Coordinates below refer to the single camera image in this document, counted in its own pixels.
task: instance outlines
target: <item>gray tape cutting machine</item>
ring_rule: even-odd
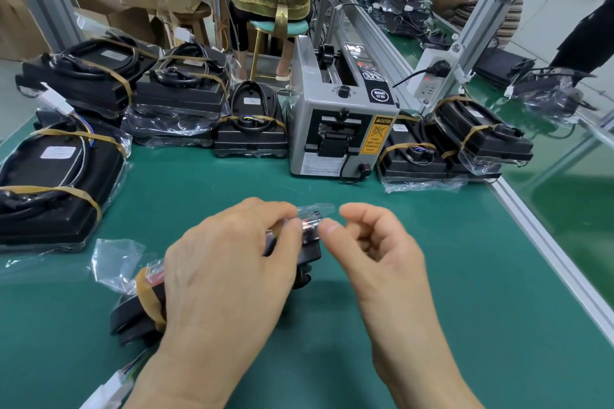
[[[290,172],[364,180],[399,112],[388,83],[359,44],[325,44],[317,55],[307,36],[294,45]]]

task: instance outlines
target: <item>teal seat cushion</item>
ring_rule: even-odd
[[[260,31],[264,31],[269,34],[271,34],[275,28],[274,21],[250,21],[250,23]],[[298,36],[301,34],[305,34],[307,33],[308,29],[309,24],[305,20],[288,22],[288,36]]]

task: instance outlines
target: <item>striped shirt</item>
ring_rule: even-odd
[[[454,16],[450,19],[450,23],[459,29],[463,29],[471,16],[473,9],[478,4],[479,0],[468,0],[467,3],[458,6],[454,10]],[[499,27],[495,33],[495,38],[499,42],[497,47],[504,48],[511,40],[520,24],[520,15],[523,12],[523,0],[517,0],[514,2],[510,10],[507,12],[503,24]]]

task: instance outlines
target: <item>person's right hand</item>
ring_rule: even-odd
[[[320,239],[352,283],[373,364],[396,405],[480,408],[437,320],[418,244],[385,208],[345,204],[339,212],[346,227],[324,219]]]

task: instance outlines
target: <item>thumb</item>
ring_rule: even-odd
[[[266,259],[266,268],[279,281],[290,281],[296,277],[296,262],[303,247],[303,222],[294,218],[281,228],[275,249]]]
[[[322,220],[318,225],[318,234],[350,281],[360,281],[376,264],[360,249],[352,234],[336,221],[330,218]]]

